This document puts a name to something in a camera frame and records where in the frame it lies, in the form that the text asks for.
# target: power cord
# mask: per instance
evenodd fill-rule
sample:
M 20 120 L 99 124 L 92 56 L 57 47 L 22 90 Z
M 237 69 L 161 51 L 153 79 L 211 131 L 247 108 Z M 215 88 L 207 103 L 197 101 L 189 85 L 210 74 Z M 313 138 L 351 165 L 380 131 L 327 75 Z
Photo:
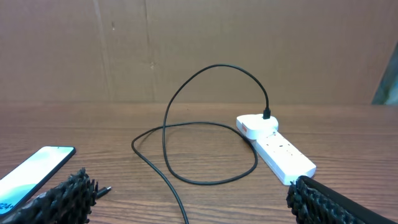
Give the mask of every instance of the power cord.
M 257 78 L 255 78 L 253 75 L 251 75 L 249 72 L 247 72 L 245 69 L 235 66 L 235 65 L 228 65 L 228 64 L 215 64 L 215 65 L 210 65 L 206 68 L 201 69 L 199 72 L 196 72 L 194 75 L 192 75 L 192 77 L 190 77 L 178 90 L 177 92 L 174 94 L 174 96 L 172 97 L 172 99 L 170 100 L 169 104 L 167 105 L 167 109 L 166 112 L 164 114 L 164 120 L 163 120 L 163 126 L 159 126 L 156 128 L 152 128 L 142 134 L 140 134 L 139 136 L 137 136 L 135 139 L 132 140 L 131 142 L 131 148 L 132 150 L 143 160 L 145 161 L 150 167 L 152 167 L 152 169 L 154 169 L 156 171 L 156 173 L 158 173 L 161 178 L 163 178 L 163 180 L 166 182 L 166 184 L 169 186 L 170 190 L 173 192 L 175 199 L 177 199 L 178 205 L 181 209 L 181 213 L 182 216 L 184 218 L 184 222 L 186 224 L 189 224 L 188 221 L 188 217 L 187 217 L 187 213 L 185 212 L 184 206 L 182 205 L 182 201 L 180 199 L 180 197 L 178 196 L 178 193 L 175 191 L 173 185 L 170 183 L 170 181 L 166 178 L 166 176 L 155 166 L 153 165 L 153 163 L 151 163 L 147 158 L 145 158 L 139 151 L 137 151 L 136 147 L 134 146 L 134 143 L 140 139 L 141 137 L 145 136 L 148 133 L 152 133 L 158 129 L 162 129 L 162 145 L 163 145 L 163 155 L 164 155 L 164 161 L 167 165 L 167 168 L 169 169 L 170 173 L 174 175 L 174 177 L 176 177 L 179 180 L 182 180 L 186 183 L 189 184 L 196 184 L 196 185 L 218 185 L 218 184 L 225 184 L 228 182 L 232 182 L 235 180 L 238 180 L 242 177 L 247 176 L 248 174 L 250 174 L 256 167 L 257 167 L 257 163 L 258 163 L 258 158 L 257 158 L 257 152 L 254 149 L 254 147 L 252 146 L 252 144 L 250 143 L 249 139 L 244 136 L 243 134 L 241 134 L 239 131 L 235 130 L 234 128 L 225 125 L 225 124 L 220 124 L 220 123 L 216 123 L 216 122 L 208 122 L 208 121 L 193 121 L 193 122 L 184 122 L 184 123 L 176 123 L 176 124 L 168 124 L 166 125 L 166 120 L 167 120 L 167 115 L 169 113 L 169 109 L 170 106 L 174 100 L 174 98 L 178 95 L 178 93 L 182 90 L 182 88 L 188 84 L 188 82 L 190 82 L 193 78 L 195 78 L 197 75 L 201 74 L 202 72 L 214 68 L 214 67 L 229 67 L 229 68 L 234 68 L 237 69 L 243 73 L 245 73 L 246 75 L 248 75 L 250 78 L 252 78 L 261 88 L 261 90 L 264 92 L 264 95 L 266 97 L 266 108 L 263 112 L 263 118 L 264 119 L 268 119 L 271 116 L 271 110 L 269 109 L 269 101 L 268 101 L 268 95 L 266 90 L 264 89 L 264 87 L 261 85 L 261 83 L 259 82 L 259 80 Z M 166 151 L 166 142 L 165 142 L 165 131 L 166 128 L 169 127 L 176 127 L 176 126 L 183 126 L 183 125 L 188 125 L 188 124 L 212 124 L 212 125 L 217 125 L 217 126 L 221 126 L 224 128 L 228 128 L 229 130 L 235 132 L 237 135 L 239 135 L 251 148 L 251 150 L 253 151 L 253 155 L 254 155 L 254 164 L 253 166 L 246 172 L 244 172 L 243 174 L 237 175 L 236 177 L 232 177 L 229 179 L 225 179 L 225 180 L 219 180 L 219 181 L 195 181 L 195 180 L 189 180 L 187 178 L 184 178 L 180 175 L 178 175 L 176 172 L 174 172 L 174 170 L 172 169 L 172 167 L 169 164 L 169 160 L 167 159 L 167 151 Z

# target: extension cord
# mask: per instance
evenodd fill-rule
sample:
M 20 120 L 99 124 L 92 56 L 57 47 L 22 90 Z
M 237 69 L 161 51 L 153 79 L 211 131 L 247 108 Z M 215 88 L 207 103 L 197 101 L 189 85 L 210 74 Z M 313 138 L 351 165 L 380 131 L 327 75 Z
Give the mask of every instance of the extension cord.
M 263 119 L 262 114 L 238 116 L 236 126 L 284 185 L 295 183 L 301 175 L 315 174 L 316 165 L 278 133 L 279 124 L 273 116 L 269 119 Z

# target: beige wall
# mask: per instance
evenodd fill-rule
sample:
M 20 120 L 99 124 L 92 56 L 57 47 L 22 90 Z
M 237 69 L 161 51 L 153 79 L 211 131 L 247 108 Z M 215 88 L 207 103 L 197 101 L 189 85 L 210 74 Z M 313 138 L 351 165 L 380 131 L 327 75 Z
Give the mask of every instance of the beige wall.
M 396 0 L 0 0 L 0 101 L 168 101 L 206 65 L 276 103 L 369 104 Z M 219 68 L 180 101 L 262 101 Z

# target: wooden table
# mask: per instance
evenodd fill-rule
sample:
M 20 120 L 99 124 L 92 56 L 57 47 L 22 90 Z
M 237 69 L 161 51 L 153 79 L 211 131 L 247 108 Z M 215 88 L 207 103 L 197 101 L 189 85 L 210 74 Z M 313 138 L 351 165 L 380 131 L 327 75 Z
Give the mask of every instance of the wooden table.
M 315 179 L 398 222 L 398 108 L 386 106 L 274 106 L 280 132 L 316 165 Z M 218 121 L 235 125 L 263 105 L 176 104 L 169 123 Z M 164 104 L 11 103 L 0 105 L 0 176 L 47 145 L 72 145 L 74 155 L 40 190 L 86 167 L 113 190 L 98 200 L 92 223 L 181 223 L 164 181 L 130 148 L 140 133 L 162 124 Z M 235 133 L 192 125 L 167 130 L 174 170 L 194 180 L 219 180 L 252 166 L 252 152 Z M 179 193 L 191 223 L 295 223 L 288 187 L 259 160 L 247 177 L 217 186 L 190 185 L 167 170 L 161 131 L 139 150 Z

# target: white power strip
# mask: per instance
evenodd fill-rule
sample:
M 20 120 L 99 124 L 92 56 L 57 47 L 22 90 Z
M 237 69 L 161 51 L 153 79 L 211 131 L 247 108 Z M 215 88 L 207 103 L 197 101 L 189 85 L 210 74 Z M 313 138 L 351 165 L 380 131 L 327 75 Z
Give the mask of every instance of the white power strip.
M 277 132 L 274 117 L 264 120 L 262 114 L 243 115 L 236 118 L 236 125 L 284 185 L 301 175 L 314 175 L 316 165 Z

